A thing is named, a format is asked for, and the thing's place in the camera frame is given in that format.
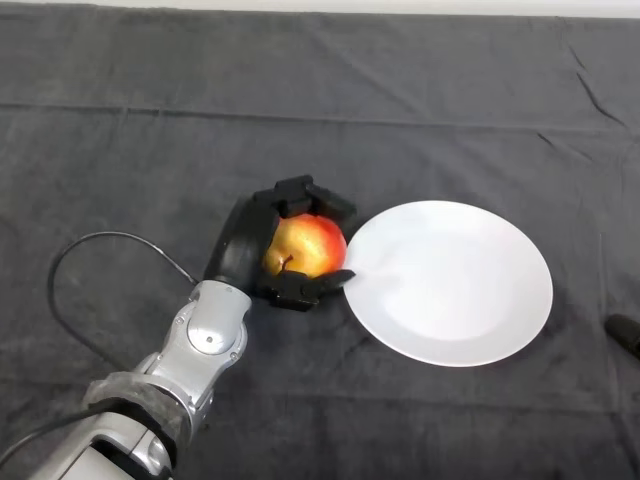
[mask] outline white plate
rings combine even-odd
[[[427,201],[391,208],[353,237],[344,287],[378,340],[423,362],[470,367],[514,354],[542,330],[549,268],[527,236],[477,207]]]

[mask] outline white wall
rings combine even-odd
[[[640,0],[25,0],[126,7],[640,18]]]

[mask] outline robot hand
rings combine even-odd
[[[310,175],[279,181],[274,188],[256,192],[251,198],[236,203],[204,278],[266,298],[276,307],[306,311],[317,305],[323,295],[340,289],[354,273],[339,270],[311,279],[297,272],[282,271],[276,276],[266,272],[263,258],[279,217],[311,213],[340,222],[355,211],[350,202],[315,185]]]
[[[214,383],[244,352],[251,297],[305,311],[354,276],[339,270],[312,279],[264,269],[279,217],[303,213],[341,221],[355,207],[311,176],[239,200],[162,350],[133,372],[93,382],[83,403],[104,413],[84,420],[32,479],[169,479],[213,403]]]

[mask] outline black object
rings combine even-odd
[[[169,480],[171,478],[171,470],[167,467],[164,467],[158,475],[151,475],[128,454],[104,440],[95,442],[91,447],[134,480]]]
[[[318,187],[310,175],[281,180],[270,190],[238,201],[213,249],[204,280],[228,283],[248,295],[266,298],[276,307],[306,311],[355,274],[339,270],[312,279],[297,272],[266,272],[262,262],[279,217],[311,213],[341,221],[355,212],[352,203]]]
[[[631,355],[640,360],[640,323],[620,314],[607,318],[604,328]]]

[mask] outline silver robot arm segment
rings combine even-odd
[[[250,306],[250,297],[231,285],[201,282],[173,319],[161,352],[134,372],[94,382],[85,396],[85,404],[122,399],[145,410],[147,418],[114,409],[84,420],[32,480],[171,478],[175,453],[172,461],[165,443],[179,444],[171,448],[180,454],[193,439],[213,402],[216,380],[244,352],[243,319]]]

